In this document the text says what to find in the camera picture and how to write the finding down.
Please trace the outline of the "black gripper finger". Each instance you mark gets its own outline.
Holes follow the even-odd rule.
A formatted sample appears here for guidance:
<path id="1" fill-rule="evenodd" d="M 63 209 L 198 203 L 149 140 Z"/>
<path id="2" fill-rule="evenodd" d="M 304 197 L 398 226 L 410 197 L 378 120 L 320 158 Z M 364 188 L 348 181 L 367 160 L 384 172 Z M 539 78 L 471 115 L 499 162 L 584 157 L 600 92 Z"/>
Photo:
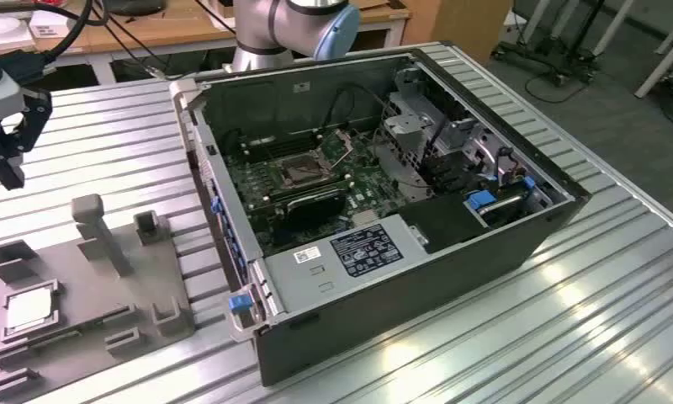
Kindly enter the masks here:
<path id="1" fill-rule="evenodd" d="M 20 167 L 23 157 L 32 150 L 52 114 L 52 95 L 39 89 L 23 88 L 23 106 L 16 113 L 23 115 L 12 132 L 0 122 L 0 184 L 8 189 L 25 186 L 25 173 Z"/>

